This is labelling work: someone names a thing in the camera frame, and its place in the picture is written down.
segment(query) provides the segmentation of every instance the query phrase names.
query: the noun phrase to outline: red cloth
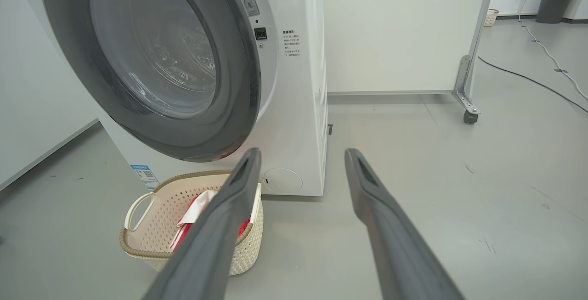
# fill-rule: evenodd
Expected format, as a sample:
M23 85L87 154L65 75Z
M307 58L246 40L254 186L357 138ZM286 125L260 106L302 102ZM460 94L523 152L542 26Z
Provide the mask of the red cloth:
M195 196L194 199L192 199L192 201L190 202L190 204L192 204L194 202L194 200L196 200L197 197L198 196ZM241 226L239 227L239 234L237 235L237 238L240 237L245 232L245 229L249 225L250 221L251 221L251 217L248 218L247 221L245 221L241 224ZM176 247L174 248L174 252L175 252L176 248L178 248L178 246L182 243L183 238L187 235L187 232L190 230L190 227L192 227L193 224L186 224L185 226L186 227L183 229L182 235L180 235L180 240L178 241L178 245L176 245Z

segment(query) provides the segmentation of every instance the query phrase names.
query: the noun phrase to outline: basket handle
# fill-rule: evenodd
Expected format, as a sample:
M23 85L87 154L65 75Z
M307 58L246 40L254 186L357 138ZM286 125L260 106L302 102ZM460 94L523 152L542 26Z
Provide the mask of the basket handle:
M155 202L154 197L155 197L155 193L150 192L150 193L145 193L144 195L141 195L141 197L139 197L139 199L135 200L135 202L130 206L129 211L126 212L126 217L124 218L124 228L125 229L127 229L130 232L137 230L137 227L139 227L139 225L141 224L141 222L143 221L143 219L147 215L147 212L149 212L149 209L151 208L151 206L153 206L153 202ZM141 202L143 202L147 198L151 198L151 203L149 204L149 207L147 207L147 209L143 213L143 216L141 216L141 219L139 219L139 222L137 222L137 225L135 225L135 227L131 227L130 226L130 219L133 218L133 214L134 214L135 210L137 209L137 207L141 204Z
M255 224L255 219L257 217L257 212L259 210L259 201L261 201L261 183L258 183L258 186L255 190L255 200L254 200L254 208L251 212L251 217L249 222Z

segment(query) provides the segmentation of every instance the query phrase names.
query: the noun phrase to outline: white washing machine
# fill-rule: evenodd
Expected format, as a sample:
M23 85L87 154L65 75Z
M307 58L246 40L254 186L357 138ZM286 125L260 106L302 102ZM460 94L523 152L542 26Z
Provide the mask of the white washing machine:
M323 193L322 0L44 0L99 120L148 189L262 152L263 193Z

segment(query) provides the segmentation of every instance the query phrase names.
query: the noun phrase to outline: metal leg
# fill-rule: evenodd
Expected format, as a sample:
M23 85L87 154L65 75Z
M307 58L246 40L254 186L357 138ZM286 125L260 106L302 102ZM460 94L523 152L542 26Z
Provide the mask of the metal leg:
M474 124L477 121L477 116L480 114L480 110L474 106L472 99L466 94L466 80L468 79L468 72L470 71L470 64L472 63L472 57L464 55L459 64L458 79L455 81L455 88L453 89L452 95L462 104L466 109L464 114L464 122L467 124Z
M474 124L477 122L477 117L480 114L479 108L475 107L472 103L472 99L468 97L467 92L470 91L472 86L472 74L474 58L476 57L477 47L480 42L481 30L484 26L486 19L486 13L490 6L490 0L482 0L480 13L478 15L478 22L476 30L472 39L472 46L468 55L464 55L459 64L458 79L455 82L455 88L453 89L452 95L457 99L462 106L466 109L464 113L464 122L467 124Z

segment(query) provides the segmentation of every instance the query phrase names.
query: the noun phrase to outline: wicker basket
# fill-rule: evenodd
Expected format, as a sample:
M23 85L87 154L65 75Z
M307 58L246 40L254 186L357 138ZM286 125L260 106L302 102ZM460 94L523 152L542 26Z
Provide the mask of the wicker basket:
M170 242L178 230L182 218L194 196L206 190L220 190L231 170L197 172L170 178L153 192L137 199L129 209L120 231L120 247L133 258L145 260L153 269L160 271L173 252ZM137 206L151 198L149 207L135 227L130 220ZM251 268L258 258L263 233L263 206L260 191L256 193L251 222L237 238L229 275L237 275Z
M492 24L496 21L496 16L498 16L497 9L489 9L488 13L486 13L486 19L484 21L485 27L491 27Z

